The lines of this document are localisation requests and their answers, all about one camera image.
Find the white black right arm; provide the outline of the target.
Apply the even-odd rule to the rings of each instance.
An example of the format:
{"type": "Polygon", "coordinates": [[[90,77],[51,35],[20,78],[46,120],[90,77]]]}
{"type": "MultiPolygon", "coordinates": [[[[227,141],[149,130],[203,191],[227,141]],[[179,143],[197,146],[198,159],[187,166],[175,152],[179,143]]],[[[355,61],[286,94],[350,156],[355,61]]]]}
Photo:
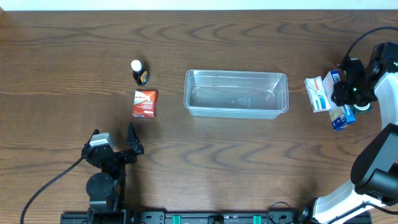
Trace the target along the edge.
{"type": "Polygon", "coordinates": [[[356,223],[372,208],[397,215],[387,209],[397,204],[397,44],[377,44],[366,67],[346,56],[340,70],[346,80],[333,85],[332,102],[378,101],[382,130],[355,160],[350,180],[304,206],[297,223],[356,223]]]}

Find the blue Kool Fever box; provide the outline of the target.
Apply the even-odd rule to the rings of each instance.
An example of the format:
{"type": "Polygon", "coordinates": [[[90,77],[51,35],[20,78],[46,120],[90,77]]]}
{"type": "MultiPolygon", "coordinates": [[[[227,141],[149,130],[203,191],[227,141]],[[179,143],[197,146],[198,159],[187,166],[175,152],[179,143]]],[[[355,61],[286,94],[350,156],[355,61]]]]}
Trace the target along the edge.
{"type": "Polygon", "coordinates": [[[340,75],[338,70],[329,71],[326,77],[323,79],[323,87],[325,88],[326,97],[330,104],[328,110],[331,124],[334,131],[340,131],[345,127],[356,122],[352,107],[350,105],[337,106],[332,100],[331,96],[333,93],[333,85],[340,82],[340,75]]]}

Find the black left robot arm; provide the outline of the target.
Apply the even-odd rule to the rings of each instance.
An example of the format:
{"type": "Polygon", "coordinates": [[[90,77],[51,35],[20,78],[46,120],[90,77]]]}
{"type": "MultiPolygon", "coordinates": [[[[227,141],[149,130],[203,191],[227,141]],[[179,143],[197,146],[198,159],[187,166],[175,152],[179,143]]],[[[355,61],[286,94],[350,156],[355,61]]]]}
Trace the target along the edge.
{"type": "Polygon", "coordinates": [[[109,133],[94,131],[83,146],[81,156],[89,164],[101,169],[86,183],[90,198],[88,223],[139,223],[139,214],[125,203],[126,165],[137,162],[144,147],[137,137],[134,126],[127,130],[128,150],[114,151],[109,133]]]}

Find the white Panadol box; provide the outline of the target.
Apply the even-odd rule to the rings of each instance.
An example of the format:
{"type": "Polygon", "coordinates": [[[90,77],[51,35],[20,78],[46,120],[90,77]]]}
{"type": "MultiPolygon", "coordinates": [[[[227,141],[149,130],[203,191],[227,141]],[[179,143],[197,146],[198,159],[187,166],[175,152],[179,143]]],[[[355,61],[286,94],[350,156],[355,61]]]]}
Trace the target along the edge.
{"type": "Polygon", "coordinates": [[[308,97],[313,108],[313,112],[328,111],[330,103],[326,96],[326,91],[323,86],[321,76],[315,78],[306,78],[305,86],[307,89],[308,97]]]}

